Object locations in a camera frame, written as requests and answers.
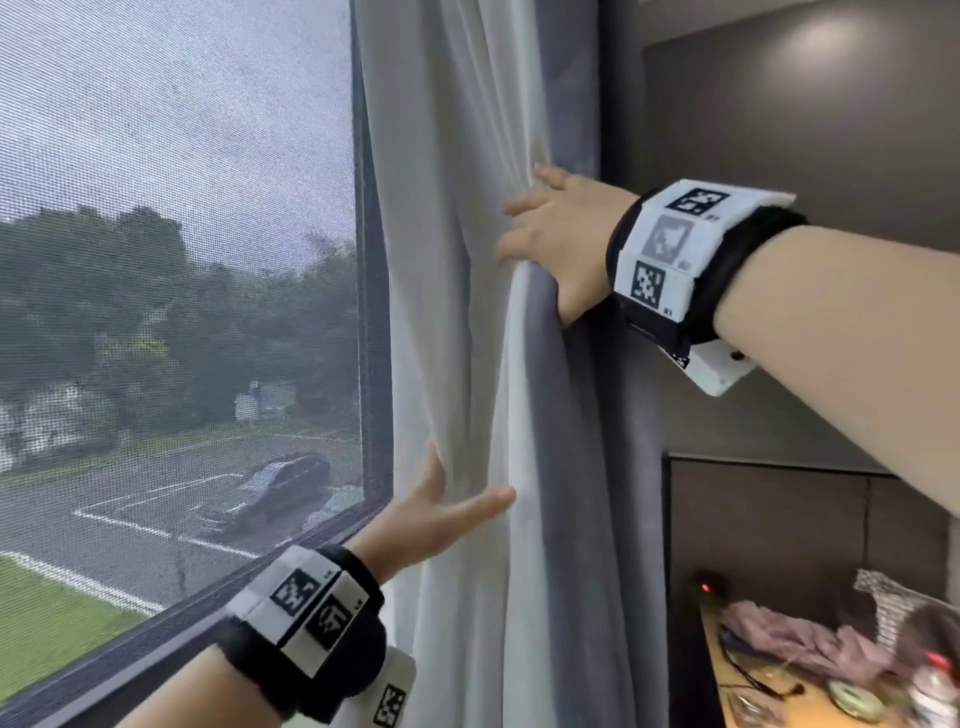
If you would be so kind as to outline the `left wrist tracker band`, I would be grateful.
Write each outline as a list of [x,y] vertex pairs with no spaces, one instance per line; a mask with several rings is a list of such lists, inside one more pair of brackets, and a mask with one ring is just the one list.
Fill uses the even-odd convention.
[[226,604],[217,646],[282,721],[402,728],[417,667],[389,644],[384,602],[344,546],[294,544]]

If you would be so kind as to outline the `patterned black white bag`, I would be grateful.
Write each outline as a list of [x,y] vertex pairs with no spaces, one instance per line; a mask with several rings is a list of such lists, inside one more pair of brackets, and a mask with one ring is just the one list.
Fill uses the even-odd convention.
[[875,641],[895,661],[916,667],[928,651],[960,659],[960,608],[867,568],[856,570],[853,588],[873,600]]

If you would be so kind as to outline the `dark brown panel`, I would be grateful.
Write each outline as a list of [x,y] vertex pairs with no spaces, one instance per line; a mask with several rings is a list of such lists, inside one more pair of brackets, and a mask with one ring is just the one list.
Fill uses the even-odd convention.
[[669,725],[719,725],[708,697],[697,580],[728,601],[834,626],[869,624],[853,588],[869,569],[948,595],[951,515],[892,475],[661,457]]

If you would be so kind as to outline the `pink cloth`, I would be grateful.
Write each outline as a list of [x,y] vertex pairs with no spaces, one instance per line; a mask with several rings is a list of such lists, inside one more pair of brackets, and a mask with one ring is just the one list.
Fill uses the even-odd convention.
[[749,600],[726,606],[722,625],[758,652],[833,680],[866,686],[894,667],[889,648],[850,625],[831,629]]

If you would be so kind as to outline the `dark parked car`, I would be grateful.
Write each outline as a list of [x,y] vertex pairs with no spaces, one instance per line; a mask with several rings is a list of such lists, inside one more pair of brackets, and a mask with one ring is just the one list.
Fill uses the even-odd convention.
[[226,494],[198,507],[198,533],[234,539],[326,504],[331,464],[317,453],[274,457],[243,476]]

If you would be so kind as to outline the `right wrist tracker band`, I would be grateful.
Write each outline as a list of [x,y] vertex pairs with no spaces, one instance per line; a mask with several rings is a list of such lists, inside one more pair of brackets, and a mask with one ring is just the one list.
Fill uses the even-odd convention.
[[634,202],[609,237],[606,274],[628,326],[702,392],[720,397],[756,368],[714,326],[735,276],[807,217],[781,191],[680,179]]

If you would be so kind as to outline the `person's right hand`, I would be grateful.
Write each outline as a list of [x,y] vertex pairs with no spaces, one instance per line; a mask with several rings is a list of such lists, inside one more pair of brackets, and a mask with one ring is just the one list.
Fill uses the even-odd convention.
[[[535,176],[539,166],[554,165],[536,164],[536,184],[530,188],[542,184]],[[579,176],[577,221],[570,230],[569,247],[557,264],[536,263],[557,285],[558,320],[564,328],[610,296],[606,263],[609,241],[624,215],[640,200],[626,189]]]

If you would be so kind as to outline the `person's left forearm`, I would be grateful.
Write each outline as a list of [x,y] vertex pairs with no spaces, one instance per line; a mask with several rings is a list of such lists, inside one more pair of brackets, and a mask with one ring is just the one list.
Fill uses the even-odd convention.
[[115,728],[282,728],[308,687],[309,680],[274,649],[213,646]]

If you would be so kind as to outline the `white sheer curtain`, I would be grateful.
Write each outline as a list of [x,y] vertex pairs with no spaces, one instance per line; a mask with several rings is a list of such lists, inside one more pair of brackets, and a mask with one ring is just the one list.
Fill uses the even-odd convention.
[[524,324],[503,203],[549,159],[533,0],[353,0],[390,277],[394,482],[427,440],[460,501],[515,504],[393,588],[404,728],[558,728]]

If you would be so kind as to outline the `grey blackout curtain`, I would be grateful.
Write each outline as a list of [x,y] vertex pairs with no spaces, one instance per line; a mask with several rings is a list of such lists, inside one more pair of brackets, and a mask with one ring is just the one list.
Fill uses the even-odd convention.
[[[598,177],[602,115],[639,43],[628,0],[534,0],[553,161]],[[669,728],[660,352],[614,302],[564,330],[531,269],[524,346],[557,728]]]

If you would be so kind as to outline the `person's left hand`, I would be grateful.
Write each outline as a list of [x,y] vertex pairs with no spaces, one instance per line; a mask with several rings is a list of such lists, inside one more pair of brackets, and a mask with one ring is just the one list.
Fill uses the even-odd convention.
[[426,501],[419,496],[419,482],[394,498],[345,544],[380,585],[502,516],[518,497],[511,486],[490,486],[455,503],[446,496],[443,501]]

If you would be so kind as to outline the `wooden side table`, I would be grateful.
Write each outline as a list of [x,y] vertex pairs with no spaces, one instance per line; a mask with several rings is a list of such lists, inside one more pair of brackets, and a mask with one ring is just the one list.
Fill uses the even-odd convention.
[[[909,728],[908,696],[904,684],[892,674],[883,675],[871,691],[886,707],[877,725],[847,717],[832,704],[827,683],[812,673],[784,661],[727,650],[721,637],[724,602],[699,600],[702,656],[697,686],[701,690],[702,728]],[[762,708],[773,708],[773,723],[754,719],[742,726],[743,717],[733,700],[742,698]]]

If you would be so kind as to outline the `round green tin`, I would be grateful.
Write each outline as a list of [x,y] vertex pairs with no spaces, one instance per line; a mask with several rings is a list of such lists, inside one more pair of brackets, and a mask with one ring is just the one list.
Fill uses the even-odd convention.
[[886,707],[882,699],[865,687],[830,680],[826,684],[826,693],[831,704],[852,720],[878,725],[885,717]]

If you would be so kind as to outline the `wrist tracker band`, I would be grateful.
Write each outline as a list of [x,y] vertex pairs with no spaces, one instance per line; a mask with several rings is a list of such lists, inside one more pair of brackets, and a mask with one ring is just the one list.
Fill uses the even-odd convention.
[[756,368],[714,326],[735,276],[807,217],[781,191],[680,179],[634,202],[609,237],[606,274],[628,326],[702,392],[720,397]]
[[402,728],[417,667],[389,644],[384,602],[344,546],[294,544],[226,604],[217,646],[282,721]]

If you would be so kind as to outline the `person's right forearm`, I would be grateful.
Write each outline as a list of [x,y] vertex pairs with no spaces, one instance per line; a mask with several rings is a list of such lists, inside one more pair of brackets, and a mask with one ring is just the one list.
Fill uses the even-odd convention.
[[960,519],[960,252],[793,227],[739,270],[714,327]]

